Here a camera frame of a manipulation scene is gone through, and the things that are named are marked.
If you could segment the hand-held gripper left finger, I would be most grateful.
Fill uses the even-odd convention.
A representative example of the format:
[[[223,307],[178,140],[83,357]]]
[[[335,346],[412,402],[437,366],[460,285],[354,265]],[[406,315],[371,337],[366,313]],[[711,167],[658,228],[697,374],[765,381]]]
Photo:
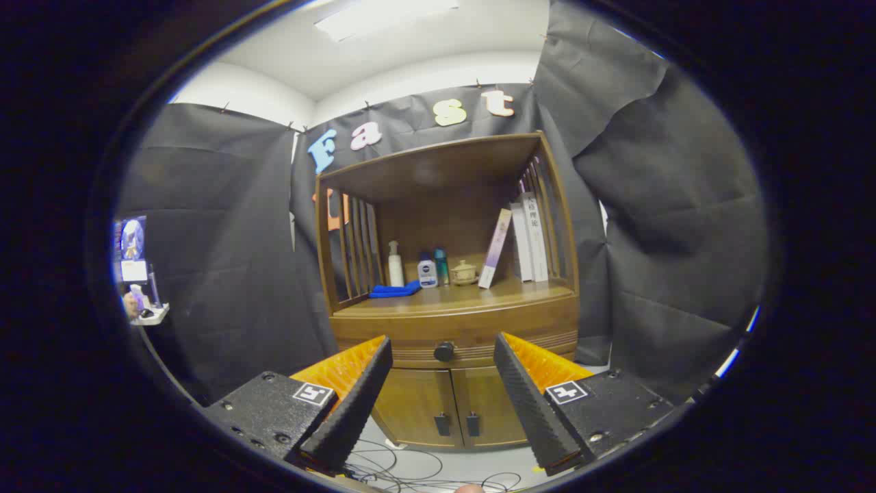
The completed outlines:
[[[292,375],[263,371],[204,409],[251,447],[324,475],[344,471],[392,367],[386,335]]]

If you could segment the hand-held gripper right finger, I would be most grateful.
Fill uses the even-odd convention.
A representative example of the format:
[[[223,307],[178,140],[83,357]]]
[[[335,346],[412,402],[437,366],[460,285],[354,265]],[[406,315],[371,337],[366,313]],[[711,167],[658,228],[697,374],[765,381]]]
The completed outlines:
[[[493,359],[547,475],[599,461],[685,412],[622,369],[591,372],[513,334],[495,337]]]

